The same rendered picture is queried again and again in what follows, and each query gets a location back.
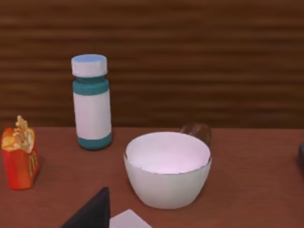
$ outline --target tabletop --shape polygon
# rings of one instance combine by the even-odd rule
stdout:
[[[0,161],[0,226],[59,228],[102,187],[111,217],[132,209],[153,228],[302,228],[304,175],[297,163],[304,130],[213,129],[213,163],[198,198],[177,210],[145,206],[132,190],[123,152],[157,128],[114,128],[108,148],[89,152],[74,128],[36,128],[40,174],[29,190],[10,190]]]

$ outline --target white bowl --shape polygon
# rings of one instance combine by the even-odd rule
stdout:
[[[177,209],[191,204],[210,170],[208,146],[183,133],[155,132],[133,139],[124,153],[130,183],[146,205]]]

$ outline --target bottle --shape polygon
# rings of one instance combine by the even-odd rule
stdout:
[[[72,58],[73,98],[78,144],[99,150],[112,141],[107,59],[96,54]]]

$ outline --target bottle neck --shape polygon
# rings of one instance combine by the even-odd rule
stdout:
[[[93,84],[93,83],[98,83],[102,82],[105,80],[105,77],[100,76],[100,77],[76,77],[76,81],[79,83],[85,83],[85,84]]]

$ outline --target wood panel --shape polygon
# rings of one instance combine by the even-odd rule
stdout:
[[[70,59],[108,57],[113,124],[302,128],[298,0],[3,0],[0,120],[74,125]]]

